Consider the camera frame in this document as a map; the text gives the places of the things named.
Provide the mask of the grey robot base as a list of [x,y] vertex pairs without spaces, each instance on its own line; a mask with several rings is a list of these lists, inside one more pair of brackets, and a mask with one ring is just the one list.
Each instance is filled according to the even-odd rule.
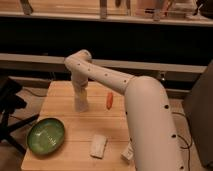
[[203,167],[213,170],[213,60],[182,102]]

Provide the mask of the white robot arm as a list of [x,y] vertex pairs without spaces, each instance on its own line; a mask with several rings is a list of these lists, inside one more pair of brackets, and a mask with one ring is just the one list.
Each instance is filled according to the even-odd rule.
[[157,79],[95,65],[87,50],[66,57],[64,64],[71,72],[76,111],[88,109],[90,79],[124,96],[136,171],[185,171],[168,95]]

